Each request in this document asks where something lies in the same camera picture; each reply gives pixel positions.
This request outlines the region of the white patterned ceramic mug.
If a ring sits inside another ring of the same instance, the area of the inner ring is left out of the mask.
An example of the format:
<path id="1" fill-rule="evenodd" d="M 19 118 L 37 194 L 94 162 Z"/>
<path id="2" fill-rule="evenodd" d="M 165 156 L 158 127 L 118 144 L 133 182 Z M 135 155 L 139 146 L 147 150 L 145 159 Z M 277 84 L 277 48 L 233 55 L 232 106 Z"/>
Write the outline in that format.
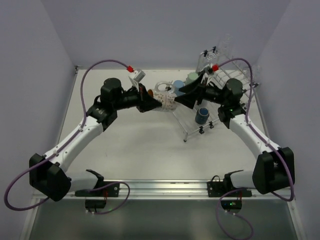
<path id="1" fill-rule="evenodd" d="M 149 89 L 148 94 L 161 103 L 160 107 L 154 109 L 158 112 L 174 112 L 178 103 L 175 102 L 175 86 L 167 81 L 157 82 L 153 89 Z"/>

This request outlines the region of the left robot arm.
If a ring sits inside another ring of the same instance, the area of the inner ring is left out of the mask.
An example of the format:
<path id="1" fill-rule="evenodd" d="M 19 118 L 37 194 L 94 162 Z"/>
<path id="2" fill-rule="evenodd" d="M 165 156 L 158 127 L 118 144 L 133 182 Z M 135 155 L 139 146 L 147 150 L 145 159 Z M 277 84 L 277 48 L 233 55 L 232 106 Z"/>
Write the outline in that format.
<path id="1" fill-rule="evenodd" d="M 97 185 L 95 182 L 78 186 L 67 176 L 75 158 L 116 120 L 119 110 L 135 107 L 145 113 L 161 106 L 162 103 L 141 83 L 125 91 L 119 79 L 106 79 L 82 122 L 56 147 L 44 155 L 36 153 L 30 158 L 30 185 L 55 202 L 71 191 L 93 189 Z"/>

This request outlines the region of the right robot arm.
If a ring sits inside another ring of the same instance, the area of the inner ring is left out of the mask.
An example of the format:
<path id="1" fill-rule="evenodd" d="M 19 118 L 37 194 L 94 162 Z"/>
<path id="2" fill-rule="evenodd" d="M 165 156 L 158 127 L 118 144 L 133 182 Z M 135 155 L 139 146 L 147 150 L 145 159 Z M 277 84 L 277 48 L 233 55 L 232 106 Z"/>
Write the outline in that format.
<path id="1" fill-rule="evenodd" d="M 188 108 L 202 100 L 219 105 L 219 120 L 248 147 L 256 159 L 252 170 L 237 170 L 225 174 L 223 183 L 227 189 L 255 189 L 260 194 L 275 194 L 276 191 L 294 188 L 294 153 L 289 147 L 280 147 L 267 138 L 249 118 L 248 110 L 241 105 L 243 84 L 230 78 L 222 88 L 204 85 L 204 74 L 182 87 L 183 93 L 175 102 Z"/>

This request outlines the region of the clear glass on rack top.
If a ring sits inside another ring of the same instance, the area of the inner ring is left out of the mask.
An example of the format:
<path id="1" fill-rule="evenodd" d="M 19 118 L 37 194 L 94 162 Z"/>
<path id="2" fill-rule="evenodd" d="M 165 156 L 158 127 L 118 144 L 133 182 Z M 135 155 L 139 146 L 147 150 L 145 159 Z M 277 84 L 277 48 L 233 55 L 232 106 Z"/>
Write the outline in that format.
<path id="1" fill-rule="evenodd" d="M 232 55 L 234 38 L 230 34 L 221 37 L 216 48 L 219 57 L 230 57 Z"/>

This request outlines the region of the clear glass on rack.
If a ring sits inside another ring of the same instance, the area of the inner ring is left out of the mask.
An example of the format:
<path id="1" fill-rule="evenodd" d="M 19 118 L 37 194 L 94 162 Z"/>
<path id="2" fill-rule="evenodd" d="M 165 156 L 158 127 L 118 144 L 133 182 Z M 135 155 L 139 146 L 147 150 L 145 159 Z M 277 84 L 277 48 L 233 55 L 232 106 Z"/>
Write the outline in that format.
<path id="1" fill-rule="evenodd" d="M 230 34 L 221 37 L 216 48 L 219 57 L 230 57 L 232 55 L 234 38 Z"/>
<path id="2" fill-rule="evenodd" d="M 261 66 L 260 65 L 257 65 L 257 64 L 254 64 L 251 66 L 251 70 L 252 70 L 252 80 L 253 82 L 257 83 L 259 81 L 259 77 L 260 77 L 260 73 L 261 73 Z M 245 75 L 245 77 L 250 81 L 250 69 L 249 67 L 245 67 L 243 69 L 243 73 Z"/>

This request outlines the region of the clear glass on rack right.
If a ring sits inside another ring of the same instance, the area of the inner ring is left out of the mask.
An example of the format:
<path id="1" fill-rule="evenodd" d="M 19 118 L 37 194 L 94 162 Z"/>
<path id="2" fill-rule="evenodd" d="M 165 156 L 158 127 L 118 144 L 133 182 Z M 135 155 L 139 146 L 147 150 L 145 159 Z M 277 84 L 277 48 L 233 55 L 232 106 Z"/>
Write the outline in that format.
<path id="1" fill-rule="evenodd" d="M 251 70 L 252 70 L 252 80 L 253 82 L 257 83 L 259 81 L 259 77 L 260 77 L 260 73 L 261 73 L 261 66 L 260 65 L 257 65 L 257 64 L 254 64 L 251 66 Z M 250 69 L 249 67 L 245 67 L 243 69 L 243 73 L 245 75 L 245 77 L 250 81 Z"/>

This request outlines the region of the light green plastic cup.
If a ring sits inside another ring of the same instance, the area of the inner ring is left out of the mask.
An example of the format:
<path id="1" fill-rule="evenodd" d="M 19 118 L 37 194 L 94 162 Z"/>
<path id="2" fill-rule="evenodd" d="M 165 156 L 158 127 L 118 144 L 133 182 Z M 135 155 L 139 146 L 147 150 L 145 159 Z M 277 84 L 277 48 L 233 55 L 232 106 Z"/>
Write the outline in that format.
<path id="1" fill-rule="evenodd" d="M 199 75 L 197 72 L 190 72 L 184 82 L 184 85 L 189 85 L 191 83 L 193 83 L 194 81 L 196 81 L 199 78 Z"/>

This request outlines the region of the light blue plastic cup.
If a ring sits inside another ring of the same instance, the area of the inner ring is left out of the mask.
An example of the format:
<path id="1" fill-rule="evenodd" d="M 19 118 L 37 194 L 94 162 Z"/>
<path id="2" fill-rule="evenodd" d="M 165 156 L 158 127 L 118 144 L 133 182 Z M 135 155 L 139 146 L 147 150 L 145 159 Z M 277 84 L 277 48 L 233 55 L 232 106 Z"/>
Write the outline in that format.
<path id="1" fill-rule="evenodd" d="M 180 91 L 180 89 L 185 86 L 182 80 L 175 80 L 172 85 L 174 86 L 174 93 L 177 97 L 184 94 Z"/>

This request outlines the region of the dark blue ceramic cup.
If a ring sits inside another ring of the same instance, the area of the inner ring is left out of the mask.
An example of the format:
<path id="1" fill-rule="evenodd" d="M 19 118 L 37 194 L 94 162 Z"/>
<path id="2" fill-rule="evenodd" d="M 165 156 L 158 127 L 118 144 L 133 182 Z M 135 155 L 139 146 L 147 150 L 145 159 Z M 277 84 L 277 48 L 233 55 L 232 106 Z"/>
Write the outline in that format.
<path id="1" fill-rule="evenodd" d="M 201 107 L 197 110 L 195 115 L 195 122 L 198 125 L 204 125 L 210 116 L 210 112 L 206 107 Z"/>

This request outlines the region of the right black controller box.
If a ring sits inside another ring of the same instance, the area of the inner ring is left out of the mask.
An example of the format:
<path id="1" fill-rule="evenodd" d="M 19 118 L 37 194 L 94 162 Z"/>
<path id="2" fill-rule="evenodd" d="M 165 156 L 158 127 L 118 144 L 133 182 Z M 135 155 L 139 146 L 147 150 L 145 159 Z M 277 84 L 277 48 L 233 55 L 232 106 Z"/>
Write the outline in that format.
<path id="1" fill-rule="evenodd" d="M 243 201 L 240 197 L 235 199 L 223 199 L 221 200 L 220 205 L 224 211 L 238 214 L 243 207 Z"/>

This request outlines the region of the black controller box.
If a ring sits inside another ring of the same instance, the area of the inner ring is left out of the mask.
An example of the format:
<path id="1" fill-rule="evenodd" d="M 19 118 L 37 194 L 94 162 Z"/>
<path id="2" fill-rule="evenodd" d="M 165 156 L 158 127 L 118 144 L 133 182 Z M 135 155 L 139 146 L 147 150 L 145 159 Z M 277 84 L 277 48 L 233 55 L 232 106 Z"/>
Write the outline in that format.
<path id="1" fill-rule="evenodd" d="M 105 199 L 86 199 L 84 207 L 87 212 L 97 213 L 98 210 L 104 209 L 107 201 Z"/>
<path id="2" fill-rule="evenodd" d="M 243 207 L 243 201 L 240 197 L 235 199 L 223 199 L 221 200 L 220 205 L 224 211 L 238 214 Z"/>

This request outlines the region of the left black controller box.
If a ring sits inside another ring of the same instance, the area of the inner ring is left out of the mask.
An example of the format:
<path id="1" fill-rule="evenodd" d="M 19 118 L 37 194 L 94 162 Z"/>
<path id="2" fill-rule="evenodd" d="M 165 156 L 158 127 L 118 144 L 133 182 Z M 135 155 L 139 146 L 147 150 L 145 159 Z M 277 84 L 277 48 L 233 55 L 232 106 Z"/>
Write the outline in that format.
<path id="1" fill-rule="evenodd" d="M 98 210 L 104 209 L 107 201 L 105 199 L 86 199 L 84 207 L 87 212 L 97 213 Z"/>

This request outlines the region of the aluminium mounting rail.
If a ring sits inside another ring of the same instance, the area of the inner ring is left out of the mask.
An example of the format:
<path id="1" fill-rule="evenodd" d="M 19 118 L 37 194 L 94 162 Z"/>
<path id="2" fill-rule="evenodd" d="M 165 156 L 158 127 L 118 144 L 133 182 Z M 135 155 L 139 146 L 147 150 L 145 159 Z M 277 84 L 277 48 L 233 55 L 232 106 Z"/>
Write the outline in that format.
<path id="1" fill-rule="evenodd" d="M 118 197 L 105 197 L 124 199 L 218 199 L 209 197 L 207 182 L 210 180 L 116 180 L 106 179 L 105 182 L 119 182 Z M 75 190 L 66 193 L 62 198 L 103 199 L 104 197 L 77 197 Z"/>

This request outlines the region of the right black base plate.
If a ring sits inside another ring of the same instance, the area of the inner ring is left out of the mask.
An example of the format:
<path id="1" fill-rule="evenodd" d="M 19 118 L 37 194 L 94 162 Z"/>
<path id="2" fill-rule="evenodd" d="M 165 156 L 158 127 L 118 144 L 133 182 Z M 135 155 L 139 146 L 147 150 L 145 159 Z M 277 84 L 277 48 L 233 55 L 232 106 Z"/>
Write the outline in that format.
<path id="1" fill-rule="evenodd" d="M 210 198 L 222 197 L 224 194 L 236 190 L 231 182 L 231 177 L 229 174 L 226 174 L 223 179 L 218 175 L 214 175 L 210 181 L 207 183 L 207 193 Z M 232 192 L 226 197 L 252 197 L 252 191 L 248 189 L 243 189 L 241 191 Z"/>

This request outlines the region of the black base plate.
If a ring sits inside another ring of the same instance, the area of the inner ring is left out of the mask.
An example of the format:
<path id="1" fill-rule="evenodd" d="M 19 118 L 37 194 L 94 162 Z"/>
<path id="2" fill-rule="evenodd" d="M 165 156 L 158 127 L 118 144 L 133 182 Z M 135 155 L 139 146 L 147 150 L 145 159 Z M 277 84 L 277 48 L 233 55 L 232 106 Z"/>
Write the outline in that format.
<path id="1" fill-rule="evenodd" d="M 226 174 L 223 179 L 218 175 L 214 175 L 210 181 L 207 183 L 207 193 L 210 198 L 222 197 L 224 194 L 236 190 L 231 182 L 231 177 L 229 174 Z M 252 191 L 248 189 L 243 189 L 241 191 L 232 192 L 226 197 L 252 197 Z"/>
<path id="2" fill-rule="evenodd" d="M 98 182 L 93 188 L 98 189 L 97 191 L 88 191 L 88 190 L 78 190 L 75 192 L 76 197 L 118 197 L 120 190 L 120 183 L 115 181 L 101 181 Z"/>

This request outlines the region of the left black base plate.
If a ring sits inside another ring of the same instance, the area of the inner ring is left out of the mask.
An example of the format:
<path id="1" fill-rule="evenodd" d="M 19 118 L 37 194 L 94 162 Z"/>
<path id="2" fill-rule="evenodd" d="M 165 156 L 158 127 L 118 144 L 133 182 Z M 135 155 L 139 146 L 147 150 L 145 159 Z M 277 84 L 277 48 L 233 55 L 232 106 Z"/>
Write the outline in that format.
<path id="1" fill-rule="evenodd" d="M 76 197 L 118 197 L 120 190 L 120 183 L 115 181 L 101 181 L 98 182 L 93 188 L 98 189 L 97 191 L 88 191 L 88 190 L 78 190 L 75 192 Z"/>

